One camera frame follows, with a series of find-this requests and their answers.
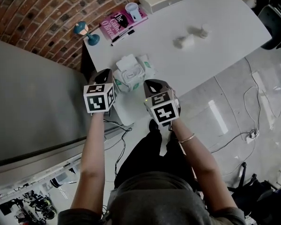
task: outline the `gray shirt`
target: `gray shirt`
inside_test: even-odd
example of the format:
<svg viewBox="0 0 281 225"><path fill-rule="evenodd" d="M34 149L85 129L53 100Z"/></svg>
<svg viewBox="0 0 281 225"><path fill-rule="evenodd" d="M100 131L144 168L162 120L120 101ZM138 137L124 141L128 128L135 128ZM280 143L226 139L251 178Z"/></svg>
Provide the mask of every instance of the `gray shirt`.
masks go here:
<svg viewBox="0 0 281 225"><path fill-rule="evenodd" d="M148 172L125 181L110 198L108 213L85 209L59 214L58 225L245 225L244 213L227 208L209 213L200 196L183 179Z"/></svg>

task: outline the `electrical outlet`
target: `electrical outlet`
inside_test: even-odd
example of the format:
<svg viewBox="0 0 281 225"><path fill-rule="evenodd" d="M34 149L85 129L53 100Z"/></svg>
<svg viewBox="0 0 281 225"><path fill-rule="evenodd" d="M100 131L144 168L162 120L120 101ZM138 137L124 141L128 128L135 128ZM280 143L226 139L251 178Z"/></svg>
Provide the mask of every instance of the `electrical outlet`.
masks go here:
<svg viewBox="0 0 281 225"><path fill-rule="evenodd" d="M251 134L247 135L245 140L249 144L250 142L252 142L253 140L255 140L258 137L259 137L259 131L256 129L256 130L252 131Z"/></svg>

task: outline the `person's arm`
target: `person's arm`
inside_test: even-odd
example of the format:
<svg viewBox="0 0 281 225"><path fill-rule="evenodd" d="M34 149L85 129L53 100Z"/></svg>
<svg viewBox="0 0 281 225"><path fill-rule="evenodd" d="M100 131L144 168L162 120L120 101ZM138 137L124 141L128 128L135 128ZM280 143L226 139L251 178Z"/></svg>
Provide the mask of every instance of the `person's arm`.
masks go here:
<svg viewBox="0 0 281 225"><path fill-rule="evenodd" d="M172 122L172 129L179 141L186 140L193 135L180 118ZM222 180L220 169L208 149L197 137L193 137L181 145L186 153L187 160L193 167L210 209L215 212L229 207L237 208Z"/></svg>
<svg viewBox="0 0 281 225"><path fill-rule="evenodd" d="M102 214L105 184L103 112L93 114L81 157L81 174L71 209Z"/></svg>

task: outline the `white floor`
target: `white floor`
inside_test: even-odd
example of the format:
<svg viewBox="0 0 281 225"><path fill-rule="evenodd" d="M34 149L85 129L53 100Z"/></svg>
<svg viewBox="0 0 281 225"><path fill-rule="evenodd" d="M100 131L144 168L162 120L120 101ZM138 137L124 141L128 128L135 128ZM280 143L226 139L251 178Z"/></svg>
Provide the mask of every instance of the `white floor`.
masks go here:
<svg viewBox="0 0 281 225"><path fill-rule="evenodd" d="M281 169L281 49L258 49L248 55L247 59L259 85L259 136L249 144L245 141L245 135L239 136L213 155L228 185L237 184L238 167L243 161L247 163L247 179L256 173L258 180L268 180L275 184L277 180L281 181L281 175L278 173ZM252 117L250 118L244 106L244 93L252 86L254 88L245 95L246 107ZM180 98L180 117L210 151L215 151L240 132L249 132L258 127L259 106L256 93L256 84L251 77L248 63L242 59L216 78L209 79L183 95ZM133 130L126 135L126 150L118 169L137 142L148 133L149 120L150 117L147 116L138 121ZM161 133L165 145L169 135L167 127L162 128ZM120 137L121 135L118 135L107 141L105 148L111 147ZM114 165L122 149L123 143L119 142L105 152L104 205L107 205L109 193L113 189ZM161 154L164 153L165 146L162 146ZM50 191L58 211L70 207L76 186L67 184ZM55 225L57 219L48 221L47 224Z"/></svg>

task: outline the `blue lamp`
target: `blue lamp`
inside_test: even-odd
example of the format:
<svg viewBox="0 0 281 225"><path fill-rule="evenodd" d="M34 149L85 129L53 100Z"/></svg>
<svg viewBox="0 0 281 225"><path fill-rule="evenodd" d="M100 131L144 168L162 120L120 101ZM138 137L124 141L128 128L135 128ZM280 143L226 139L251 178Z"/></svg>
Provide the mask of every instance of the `blue lamp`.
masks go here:
<svg viewBox="0 0 281 225"><path fill-rule="evenodd" d="M89 27L87 26L86 22L80 21L75 24L74 33L80 35L86 35L89 38L89 45L94 46L100 41L100 37L97 34L91 35L88 33Z"/></svg>

